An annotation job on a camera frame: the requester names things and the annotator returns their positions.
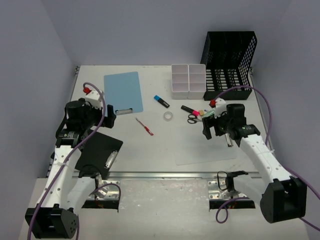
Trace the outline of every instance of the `red marker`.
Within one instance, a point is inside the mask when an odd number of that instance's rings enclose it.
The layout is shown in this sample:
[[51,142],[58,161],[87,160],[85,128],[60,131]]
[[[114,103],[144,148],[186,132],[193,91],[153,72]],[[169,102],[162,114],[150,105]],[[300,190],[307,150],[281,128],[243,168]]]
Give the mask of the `red marker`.
[[198,111],[193,110],[193,109],[191,109],[190,107],[187,107],[187,106],[184,106],[184,105],[181,106],[181,109],[182,109],[182,110],[185,110],[186,112],[188,112],[188,113],[190,113],[190,114],[193,114],[193,115],[195,115],[195,116],[198,116],[198,115],[200,114]]
[[151,136],[153,136],[154,134],[149,130],[149,128],[147,128],[142,122],[140,122],[140,120],[138,118],[135,118],[135,120],[137,120],[143,127],[144,129],[148,132],[148,134],[150,134]]

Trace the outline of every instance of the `tape roll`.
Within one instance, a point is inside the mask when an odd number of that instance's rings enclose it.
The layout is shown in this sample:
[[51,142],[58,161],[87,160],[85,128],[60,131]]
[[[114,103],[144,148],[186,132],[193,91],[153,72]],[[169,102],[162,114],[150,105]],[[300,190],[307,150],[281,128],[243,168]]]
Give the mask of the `tape roll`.
[[172,114],[172,112],[170,112],[170,111],[166,111],[166,112],[163,114],[163,118],[164,118],[164,120],[166,120],[167,122],[171,121],[172,117],[173,117],[173,114]]

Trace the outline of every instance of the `white wall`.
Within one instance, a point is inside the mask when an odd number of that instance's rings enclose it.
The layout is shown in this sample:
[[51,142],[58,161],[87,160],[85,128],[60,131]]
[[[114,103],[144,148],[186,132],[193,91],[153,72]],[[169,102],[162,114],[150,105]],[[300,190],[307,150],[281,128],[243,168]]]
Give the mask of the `white wall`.
[[39,0],[0,5],[0,239],[9,240],[48,167],[74,65]]
[[[271,139],[282,164],[320,191],[320,1],[294,0],[254,69],[254,85],[273,111]],[[320,202],[308,191],[306,219],[320,227]],[[308,227],[311,240],[319,232]]]
[[207,31],[255,31],[257,59],[291,0],[42,0],[78,65],[200,63]]

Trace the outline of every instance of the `small green object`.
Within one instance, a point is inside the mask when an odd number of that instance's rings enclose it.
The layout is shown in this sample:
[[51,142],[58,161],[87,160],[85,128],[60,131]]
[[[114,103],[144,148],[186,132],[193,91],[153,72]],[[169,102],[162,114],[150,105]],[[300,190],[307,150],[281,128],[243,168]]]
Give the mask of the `small green object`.
[[211,109],[211,110],[208,111],[205,115],[203,115],[202,118],[207,118],[207,117],[210,117],[210,116],[212,116],[212,115],[215,115],[215,111],[216,111],[215,108]]

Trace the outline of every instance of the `black wire basket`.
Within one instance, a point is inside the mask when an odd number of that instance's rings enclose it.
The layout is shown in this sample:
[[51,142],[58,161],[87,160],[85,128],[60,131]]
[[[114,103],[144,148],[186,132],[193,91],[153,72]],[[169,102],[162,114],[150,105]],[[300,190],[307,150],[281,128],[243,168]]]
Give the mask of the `black wire basket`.
[[[206,66],[204,100],[236,86],[250,86],[248,72],[257,46],[254,31],[208,31],[201,64]],[[250,88],[225,93],[225,100],[246,100]]]

